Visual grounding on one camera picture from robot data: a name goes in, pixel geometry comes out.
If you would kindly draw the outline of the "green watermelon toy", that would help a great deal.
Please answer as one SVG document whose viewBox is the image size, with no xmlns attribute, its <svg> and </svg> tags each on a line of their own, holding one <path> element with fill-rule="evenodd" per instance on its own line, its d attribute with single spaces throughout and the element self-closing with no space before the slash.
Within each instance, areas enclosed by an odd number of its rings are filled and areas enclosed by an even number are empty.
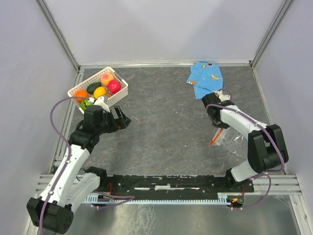
<svg viewBox="0 0 313 235">
<path fill-rule="evenodd" d="M 83 111 L 85 111 L 85 110 L 87 109 L 87 107 L 92 106 L 93 104 L 94 104 L 94 102 L 89 101 L 89 100 L 87 100 L 87 99 L 84 99 L 84 100 L 81 102 L 81 109 L 82 109 Z"/>
</svg>

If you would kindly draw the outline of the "clear zip top bag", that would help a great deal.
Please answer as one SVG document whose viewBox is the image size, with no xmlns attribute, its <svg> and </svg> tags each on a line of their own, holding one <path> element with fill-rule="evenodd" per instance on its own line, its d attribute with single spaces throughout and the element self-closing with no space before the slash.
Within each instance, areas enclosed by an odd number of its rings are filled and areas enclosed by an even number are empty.
<svg viewBox="0 0 313 235">
<path fill-rule="evenodd" d="M 213 137 L 211 139 L 211 145 L 220 146 L 220 145 L 229 145 L 233 143 L 241 143 L 244 139 L 243 135 L 240 134 L 234 128 L 216 128 L 213 131 Z"/>
</svg>

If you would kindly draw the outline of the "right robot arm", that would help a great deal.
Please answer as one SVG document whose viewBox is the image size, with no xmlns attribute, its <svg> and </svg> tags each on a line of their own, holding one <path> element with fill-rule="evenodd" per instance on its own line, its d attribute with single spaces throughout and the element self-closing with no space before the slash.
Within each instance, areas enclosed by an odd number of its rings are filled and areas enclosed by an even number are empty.
<svg viewBox="0 0 313 235">
<path fill-rule="evenodd" d="M 222 101 L 213 93 L 201 100 L 214 127 L 232 127 L 247 140 L 247 159 L 229 170 L 230 176 L 224 180 L 226 189 L 236 191 L 242 186 L 242 181 L 284 171 L 289 156 L 280 126 L 259 122 L 231 100 Z"/>
</svg>

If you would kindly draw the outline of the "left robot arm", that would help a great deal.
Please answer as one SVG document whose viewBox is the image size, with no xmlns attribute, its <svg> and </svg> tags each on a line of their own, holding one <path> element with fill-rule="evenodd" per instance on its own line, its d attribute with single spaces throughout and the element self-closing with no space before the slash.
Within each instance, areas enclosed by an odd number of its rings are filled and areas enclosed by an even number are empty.
<svg viewBox="0 0 313 235">
<path fill-rule="evenodd" d="M 32 223 L 44 230 L 64 234 L 70 228 L 74 213 L 95 190 L 103 191 L 108 186 L 107 172 L 91 167 L 86 170 L 77 185 L 74 180 L 88 159 L 102 134 L 114 133 L 128 127 L 131 120 L 116 106 L 115 118 L 111 110 L 91 105 L 84 111 L 84 118 L 67 141 L 64 158 L 47 187 L 38 198 L 30 198 L 26 208 Z"/>
</svg>

